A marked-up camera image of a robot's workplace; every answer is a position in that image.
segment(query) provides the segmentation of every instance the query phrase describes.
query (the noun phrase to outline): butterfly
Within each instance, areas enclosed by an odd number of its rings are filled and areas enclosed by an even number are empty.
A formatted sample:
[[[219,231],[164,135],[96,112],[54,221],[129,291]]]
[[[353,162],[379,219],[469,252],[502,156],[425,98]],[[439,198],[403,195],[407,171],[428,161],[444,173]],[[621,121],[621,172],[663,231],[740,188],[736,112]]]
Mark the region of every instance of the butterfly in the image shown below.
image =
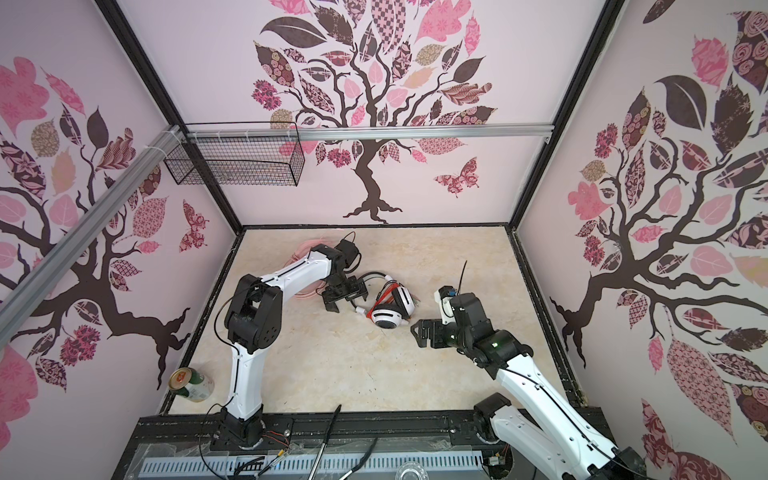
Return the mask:
[[[475,157],[468,161],[457,177],[454,175],[439,175],[435,177],[435,181],[448,187],[448,192],[455,194],[456,198],[458,198],[458,193],[464,190],[464,187],[478,186],[478,176],[475,173],[475,170],[478,169],[477,159]]]
[[[194,208],[184,200],[184,216],[187,218],[187,223],[190,224],[190,229],[181,238],[179,243],[179,252],[189,250],[192,247],[200,248],[205,245],[205,236],[200,230],[205,228],[205,224],[210,220],[205,220],[203,214],[196,214]]]

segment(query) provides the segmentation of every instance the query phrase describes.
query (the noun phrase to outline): green and white can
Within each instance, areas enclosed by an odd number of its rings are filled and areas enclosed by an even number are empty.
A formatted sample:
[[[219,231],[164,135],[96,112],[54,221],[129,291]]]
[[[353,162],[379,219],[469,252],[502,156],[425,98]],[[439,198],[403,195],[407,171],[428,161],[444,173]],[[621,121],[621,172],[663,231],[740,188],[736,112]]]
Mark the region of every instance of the green and white can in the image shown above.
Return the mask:
[[[170,376],[168,388],[192,402],[202,402],[213,392],[214,381],[195,369],[184,367]]]

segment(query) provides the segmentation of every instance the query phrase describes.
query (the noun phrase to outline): butterfly decal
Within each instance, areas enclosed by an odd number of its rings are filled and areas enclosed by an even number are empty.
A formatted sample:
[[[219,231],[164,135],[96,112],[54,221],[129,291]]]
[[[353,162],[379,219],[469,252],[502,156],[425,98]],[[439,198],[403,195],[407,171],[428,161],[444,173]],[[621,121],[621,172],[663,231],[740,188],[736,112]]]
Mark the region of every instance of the butterfly decal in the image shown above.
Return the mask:
[[[184,200],[184,216],[187,218],[187,223],[190,224],[190,229],[181,238],[179,252],[189,250],[192,247],[204,246],[205,236],[200,231],[205,228],[207,222],[210,222],[210,220],[205,220],[203,214],[196,214],[194,208],[186,200]]]
[[[464,190],[464,187],[477,187],[478,176],[475,170],[478,169],[477,157],[472,158],[462,168],[462,172],[456,177],[455,175],[439,175],[435,177],[435,181],[441,185],[448,187],[448,192],[454,194],[458,198],[458,193]]]

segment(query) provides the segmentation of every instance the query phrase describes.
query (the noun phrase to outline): can lid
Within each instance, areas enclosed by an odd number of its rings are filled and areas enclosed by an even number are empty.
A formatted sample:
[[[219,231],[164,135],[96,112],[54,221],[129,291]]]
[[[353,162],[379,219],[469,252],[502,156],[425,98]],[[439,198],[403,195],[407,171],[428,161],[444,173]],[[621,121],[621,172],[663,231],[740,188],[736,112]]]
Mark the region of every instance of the can lid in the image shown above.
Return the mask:
[[[178,369],[168,379],[168,388],[170,388],[171,390],[181,389],[185,387],[185,385],[188,384],[191,379],[192,379],[192,369],[189,369],[187,367],[184,367],[183,369]]]

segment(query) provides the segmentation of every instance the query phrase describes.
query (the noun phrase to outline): tree decal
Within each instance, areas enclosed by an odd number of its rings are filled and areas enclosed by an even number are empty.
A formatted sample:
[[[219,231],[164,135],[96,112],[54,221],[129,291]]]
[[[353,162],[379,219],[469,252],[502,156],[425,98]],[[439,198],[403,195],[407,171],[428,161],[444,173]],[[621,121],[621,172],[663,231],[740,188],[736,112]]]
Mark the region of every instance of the tree decal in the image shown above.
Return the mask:
[[[254,42],[271,83],[257,80],[251,96],[274,111],[272,121],[295,121],[301,127],[354,127],[364,121],[370,127],[484,124],[495,110],[476,106],[492,85],[469,83],[483,60],[469,58],[480,42],[480,24],[474,14],[467,15],[469,0],[455,5],[452,0],[345,0],[322,6],[309,2],[307,10],[304,2],[270,1],[287,14],[313,16],[313,23],[306,16],[286,16],[264,25],[262,33],[278,35],[289,48]],[[368,4],[371,17],[363,21]],[[405,36],[411,24],[418,25],[415,38]],[[448,36],[462,29],[463,37],[449,44]],[[422,38],[432,42],[415,49]],[[280,108],[287,103],[295,110]],[[444,104],[454,106],[443,111]],[[463,145],[457,138],[417,143],[384,138],[302,145],[305,153],[315,152],[318,164],[328,160],[336,168],[349,166],[362,181],[367,197],[345,218],[368,212],[372,220],[387,223],[380,212],[402,209],[382,199],[371,162],[376,158],[400,162],[410,156],[423,163],[425,154],[445,154]],[[457,194],[475,185],[477,175],[442,175],[435,180]]]
[[[733,16],[738,45],[757,35],[765,47],[765,13]],[[708,306],[730,304],[768,315],[763,300],[744,298],[734,290],[743,283],[739,274],[747,282],[768,286],[765,254],[754,255],[754,250],[768,247],[768,215],[743,218],[742,214],[745,206],[766,202],[768,148],[740,148],[748,133],[756,129],[752,137],[760,133],[755,121],[760,113],[756,118],[750,95],[763,105],[768,91],[762,77],[755,81],[756,77],[738,72],[741,60],[736,52],[731,55],[731,72],[725,75],[723,42],[696,38],[694,44],[692,70],[698,80],[686,75],[658,80],[666,91],[665,108],[651,105],[641,91],[621,127],[609,124],[598,133],[594,149],[598,158],[581,170],[584,180],[568,195],[574,213],[585,220],[575,236],[584,241],[584,258],[591,269],[587,291],[577,310],[550,300],[565,321],[566,349],[572,338],[586,368],[582,330],[597,302],[618,290],[616,308],[626,309],[630,329],[645,319],[650,323],[648,358],[655,372],[666,365],[680,391],[731,437],[733,393],[756,432],[768,439],[763,418],[745,407],[758,402],[763,406],[760,411],[768,412],[768,399],[762,398],[766,390],[743,385],[744,381],[766,381],[765,369],[744,353],[763,348],[768,333],[743,328],[737,318],[716,319],[707,311]],[[768,56],[768,47],[764,50]],[[717,99],[708,104],[704,89],[712,91],[714,86],[706,84],[717,79],[722,79]],[[667,119],[680,127],[674,128],[680,135],[665,134]],[[690,141],[687,132],[691,138],[700,138],[701,133],[711,136],[713,148]],[[693,235],[687,229],[695,223],[705,233]],[[732,251],[734,246],[744,249],[744,255],[726,255],[727,247]],[[678,287],[697,288],[698,294],[676,295]],[[684,342],[681,332],[689,334],[695,345]],[[710,346],[732,352],[706,351]],[[761,397],[755,394],[747,400],[752,392]],[[654,464],[655,459],[664,463],[667,450],[673,454],[669,442],[659,442],[655,437],[647,440],[656,452],[649,451]],[[674,462],[703,461],[691,454],[673,458]]]
[[[35,93],[36,98],[46,98],[42,92],[48,93],[48,90],[34,84],[32,62],[16,58],[14,64],[18,74],[13,74],[10,82],[0,81],[0,98],[11,98],[10,94],[22,90]],[[7,72],[5,67],[0,67],[0,78]],[[18,95],[2,107],[2,116],[10,118],[6,123],[12,126],[14,135],[15,126],[21,121],[51,118],[32,131],[30,144],[37,158],[20,147],[21,139],[0,133],[0,154],[10,173],[3,182],[5,186],[0,187],[0,230],[16,239],[13,243],[0,242],[0,269],[14,267],[21,271],[14,279],[6,273],[0,274],[0,283],[11,290],[53,249],[61,236],[59,232],[67,233],[95,204],[96,186],[101,182],[106,188],[114,184],[108,172],[127,168],[136,156],[130,128],[111,140],[98,109],[86,116],[80,97],[68,84],[51,74],[47,74],[46,79],[61,100],[59,113],[51,115],[34,105],[27,110],[15,109],[13,102],[26,101]],[[62,141],[66,145],[60,146],[55,125],[66,138]],[[41,164],[51,162],[51,178],[46,178]],[[87,179],[76,181],[75,162],[85,166]],[[117,303],[118,296],[131,291],[129,279],[141,274],[130,258],[150,254],[160,246],[151,240],[165,217],[166,198],[151,197],[160,178],[160,168],[155,168],[72,265],[71,272],[77,282],[43,300],[31,315],[46,317],[48,322],[20,330],[12,337],[13,341],[21,336],[38,336],[27,357],[35,357],[30,362],[34,363],[37,376],[46,383],[66,391],[67,369],[96,357],[100,342],[111,336],[137,334],[148,336],[155,343],[160,370],[157,387],[160,388],[168,350],[181,349],[189,337],[187,334],[178,339],[174,335],[184,322],[188,308],[176,319],[163,323],[155,317],[122,312]],[[204,227],[203,220],[197,220],[196,224]],[[129,225],[131,233],[127,235]],[[119,244],[131,237],[138,240],[132,245]]]

